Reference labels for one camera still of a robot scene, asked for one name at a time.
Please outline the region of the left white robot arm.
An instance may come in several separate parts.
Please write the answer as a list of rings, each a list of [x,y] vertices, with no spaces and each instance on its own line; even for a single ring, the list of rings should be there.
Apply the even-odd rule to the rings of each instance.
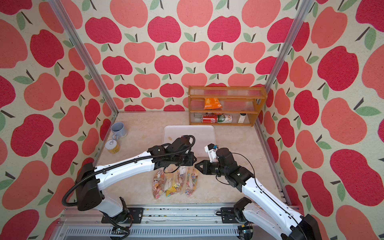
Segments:
[[[78,211],[98,210],[108,222],[116,224],[132,219],[125,200],[108,196],[105,189],[141,173],[165,170],[170,165],[177,168],[192,166],[197,160],[192,152],[195,142],[194,136],[183,135],[170,144],[153,146],[138,156],[115,164],[84,165],[73,187]]]

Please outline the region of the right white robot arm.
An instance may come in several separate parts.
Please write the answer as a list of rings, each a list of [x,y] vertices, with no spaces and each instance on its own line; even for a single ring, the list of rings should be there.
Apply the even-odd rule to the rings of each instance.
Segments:
[[[204,175],[224,177],[231,187],[245,195],[234,206],[239,221],[256,224],[276,240],[322,239],[313,216],[303,216],[274,196],[254,173],[237,164],[228,148],[209,144],[205,152],[209,159],[195,164],[195,168]]]

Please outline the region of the ziploc bag of candies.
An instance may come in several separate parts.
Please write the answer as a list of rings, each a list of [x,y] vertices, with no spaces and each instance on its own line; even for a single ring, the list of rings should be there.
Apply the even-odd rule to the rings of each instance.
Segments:
[[[189,168],[187,172],[187,179],[185,183],[185,194],[191,198],[197,189],[199,172],[195,168]]]

